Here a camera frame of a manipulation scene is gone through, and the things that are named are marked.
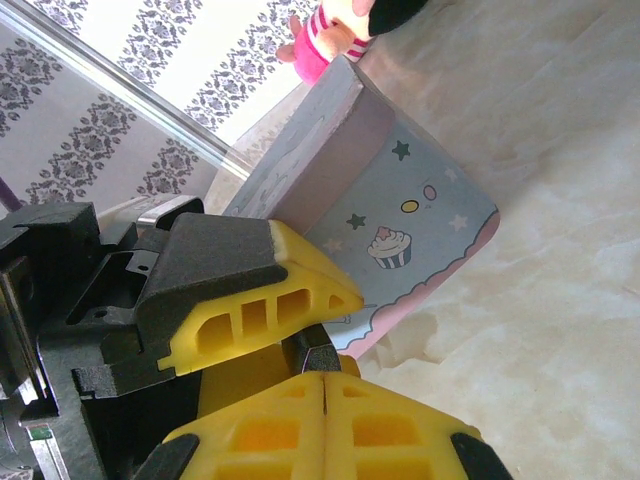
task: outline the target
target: rectangular hole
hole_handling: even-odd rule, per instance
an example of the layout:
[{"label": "rectangular hole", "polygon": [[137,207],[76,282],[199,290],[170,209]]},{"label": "rectangular hole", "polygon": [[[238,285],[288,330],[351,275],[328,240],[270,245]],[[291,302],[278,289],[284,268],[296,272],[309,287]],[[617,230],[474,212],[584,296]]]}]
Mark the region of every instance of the rectangular hole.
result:
[{"label": "rectangular hole", "polygon": [[278,297],[278,322],[289,323],[305,315],[311,309],[309,290],[296,290]]},{"label": "rectangular hole", "polygon": [[242,305],[242,332],[251,337],[267,331],[267,301],[257,300]]},{"label": "rectangular hole", "polygon": [[402,415],[362,415],[353,419],[353,444],[356,447],[418,445],[413,419]]},{"label": "rectangular hole", "polygon": [[232,449],[237,452],[270,452],[298,447],[300,423],[286,418],[252,418],[236,430]]},{"label": "rectangular hole", "polygon": [[231,315],[224,313],[212,317],[200,327],[196,336],[198,352],[211,353],[233,344]]},{"label": "rectangular hole", "polygon": [[357,480],[434,480],[429,462],[422,459],[397,459],[389,463],[369,460],[356,468]]},{"label": "rectangular hole", "polygon": [[222,465],[215,480],[291,480],[291,465],[263,463]]}]

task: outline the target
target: cupcake print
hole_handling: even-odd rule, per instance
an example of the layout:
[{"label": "cupcake print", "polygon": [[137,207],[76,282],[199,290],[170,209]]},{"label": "cupcake print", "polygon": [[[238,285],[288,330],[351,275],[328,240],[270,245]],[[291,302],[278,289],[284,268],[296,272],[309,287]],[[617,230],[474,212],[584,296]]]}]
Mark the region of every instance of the cupcake print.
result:
[{"label": "cupcake print", "polygon": [[411,261],[411,235],[380,227],[367,253],[384,269],[404,267]]}]

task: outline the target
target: yellow plastic part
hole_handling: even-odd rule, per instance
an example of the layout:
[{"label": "yellow plastic part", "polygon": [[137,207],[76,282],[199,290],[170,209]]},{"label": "yellow plastic part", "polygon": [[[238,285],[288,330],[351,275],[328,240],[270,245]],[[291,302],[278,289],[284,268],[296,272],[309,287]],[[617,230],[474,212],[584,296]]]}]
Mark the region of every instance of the yellow plastic part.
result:
[{"label": "yellow plastic part", "polygon": [[200,418],[181,480],[467,480],[450,437],[473,427],[345,373],[306,373]]},{"label": "yellow plastic part", "polygon": [[[339,355],[342,371],[360,377],[353,357]],[[198,418],[240,402],[291,378],[280,345],[219,363],[202,371]]]},{"label": "yellow plastic part", "polygon": [[269,223],[287,279],[196,305],[171,339],[171,354],[158,361],[160,370],[185,375],[362,309],[360,290],[331,260],[284,224]]}]

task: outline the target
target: pink stuffed toy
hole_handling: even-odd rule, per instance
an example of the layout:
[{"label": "pink stuffed toy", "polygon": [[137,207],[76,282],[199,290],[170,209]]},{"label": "pink stuffed toy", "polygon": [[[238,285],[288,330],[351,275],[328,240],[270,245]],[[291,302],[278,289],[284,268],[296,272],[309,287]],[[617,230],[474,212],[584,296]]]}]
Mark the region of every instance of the pink stuffed toy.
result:
[{"label": "pink stuffed toy", "polygon": [[377,35],[390,32],[416,15],[427,0],[320,0],[303,26],[290,19],[295,41],[280,47],[278,59],[293,63],[302,80],[313,85],[338,55],[357,62]]}]

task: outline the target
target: marble floor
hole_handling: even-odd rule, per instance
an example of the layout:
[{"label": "marble floor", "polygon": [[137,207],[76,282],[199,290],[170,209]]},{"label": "marble floor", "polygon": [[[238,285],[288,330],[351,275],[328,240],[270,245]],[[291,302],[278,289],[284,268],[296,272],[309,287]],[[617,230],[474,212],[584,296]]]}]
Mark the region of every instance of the marble floor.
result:
[{"label": "marble floor", "polygon": [[640,1],[432,0],[362,65],[503,215],[364,377],[517,479],[640,478]]}]

